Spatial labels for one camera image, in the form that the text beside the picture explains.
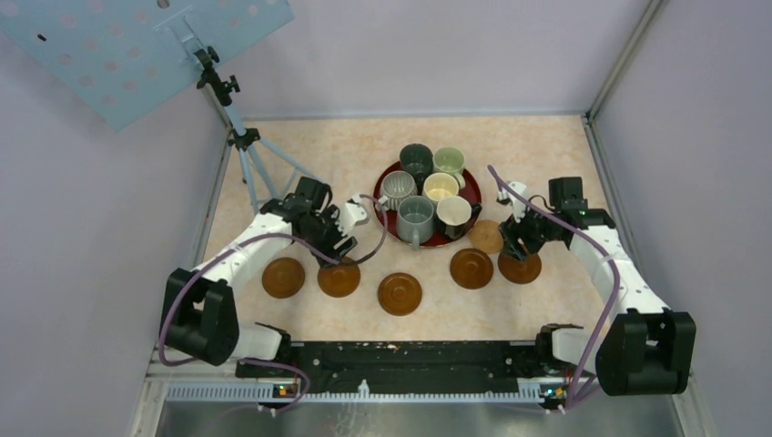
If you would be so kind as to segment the light woven coaster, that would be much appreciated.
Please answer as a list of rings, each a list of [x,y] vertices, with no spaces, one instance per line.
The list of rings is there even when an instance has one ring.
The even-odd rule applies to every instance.
[[[504,244],[499,224],[489,219],[480,219],[475,223],[469,232],[469,240],[475,249],[486,254],[499,253]]]

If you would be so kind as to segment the striped white grey cup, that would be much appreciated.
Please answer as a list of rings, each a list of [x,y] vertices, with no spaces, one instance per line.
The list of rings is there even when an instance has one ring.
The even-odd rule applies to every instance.
[[[400,204],[418,192],[413,176],[396,170],[387,174],[381,182],[379,202],[386,210],[397,210]]]

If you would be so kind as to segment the black cup white inside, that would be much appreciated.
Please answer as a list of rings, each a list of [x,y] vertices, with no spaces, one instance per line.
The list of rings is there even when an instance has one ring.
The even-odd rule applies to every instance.
[[[460,239],[481,211],[480,203],[470,203],[460,196],[445,198],[437,205],[435,229],[447,239]]]

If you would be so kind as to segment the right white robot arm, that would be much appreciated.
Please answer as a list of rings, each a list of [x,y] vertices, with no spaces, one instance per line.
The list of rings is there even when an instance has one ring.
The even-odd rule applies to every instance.
[[[579,177],[548,183],[548,208],[531,201],[526,185],[495,178],[497,201],[512,209],[500,223],[503,254],[525,263],[562,242],[584,267],[604,309],[594,328],[551,323],[536,337],[533,361],[546,375],[569,364],[575,376],[595,376],[609,396],[670,395],[688,385],[696,323],[672,310],[645,282],[603,208],[589,208]]]

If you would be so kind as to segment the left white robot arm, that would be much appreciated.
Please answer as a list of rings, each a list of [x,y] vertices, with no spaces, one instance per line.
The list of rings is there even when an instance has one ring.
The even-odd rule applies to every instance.
[[[216,256],[168,277],[158,354],[173,367],[194,360],[219,366],[257,359],[270,376],[290,368],[291,351],[279,329],[239,322],[238,294],[293,243],[305,246],[323,267],[341,263],[357,244],[352,231],[370,218],[361,195],[337,206],[330,185],[300,178],[284,198],[265,202],[246,228]]]

